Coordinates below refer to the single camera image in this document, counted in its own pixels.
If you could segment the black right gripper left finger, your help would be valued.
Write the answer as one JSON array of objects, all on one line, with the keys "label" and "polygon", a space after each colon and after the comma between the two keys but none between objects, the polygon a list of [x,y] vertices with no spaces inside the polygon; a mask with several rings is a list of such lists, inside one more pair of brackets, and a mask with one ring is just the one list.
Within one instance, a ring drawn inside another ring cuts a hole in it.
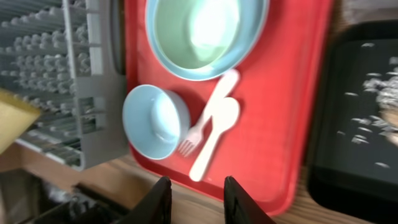
[{"label": "black right gripper left finger", "polygon": [[161,177],[147,195],[117,224],[171,224],[172,183]]}]

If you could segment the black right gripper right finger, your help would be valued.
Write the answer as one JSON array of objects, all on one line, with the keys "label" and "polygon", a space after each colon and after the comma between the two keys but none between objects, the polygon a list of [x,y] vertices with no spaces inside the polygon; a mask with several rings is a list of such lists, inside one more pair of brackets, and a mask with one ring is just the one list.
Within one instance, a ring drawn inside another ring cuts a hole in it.
[{"label": "black right gripper right finger", "polygon": [[224,219],[226,224],[275,224],[232,176],[224,180]]}]

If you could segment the yellow plastic cup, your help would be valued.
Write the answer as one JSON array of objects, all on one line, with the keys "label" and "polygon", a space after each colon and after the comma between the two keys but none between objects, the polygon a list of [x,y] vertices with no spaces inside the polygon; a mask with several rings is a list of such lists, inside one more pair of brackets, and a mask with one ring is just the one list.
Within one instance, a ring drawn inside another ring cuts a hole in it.
[{"label": "yellow plastic cup", "polygon": [[1,153],[40,116],[40,110],[1,89]]}]

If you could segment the white rice pile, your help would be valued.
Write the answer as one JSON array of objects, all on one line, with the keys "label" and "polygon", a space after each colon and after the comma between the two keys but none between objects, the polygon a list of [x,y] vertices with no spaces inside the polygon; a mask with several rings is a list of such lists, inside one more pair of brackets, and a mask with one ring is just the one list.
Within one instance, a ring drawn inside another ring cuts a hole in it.
[{"label": "white rice pile", "polygon": [[397,40],[359,40],[336,51],[335,169],[397,167]]}]

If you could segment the light blue small bowl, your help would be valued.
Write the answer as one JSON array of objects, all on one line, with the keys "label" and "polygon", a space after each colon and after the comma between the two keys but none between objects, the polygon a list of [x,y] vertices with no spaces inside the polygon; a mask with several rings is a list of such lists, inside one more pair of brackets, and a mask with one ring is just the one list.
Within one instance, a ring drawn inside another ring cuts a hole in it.
[{"label": "light blue small bowl", "polygon": [[139,85],[128,93],[122,118],[129,143],[153,160],[173,154],[190,128],[190,112],[182,98],[154,85]]}]

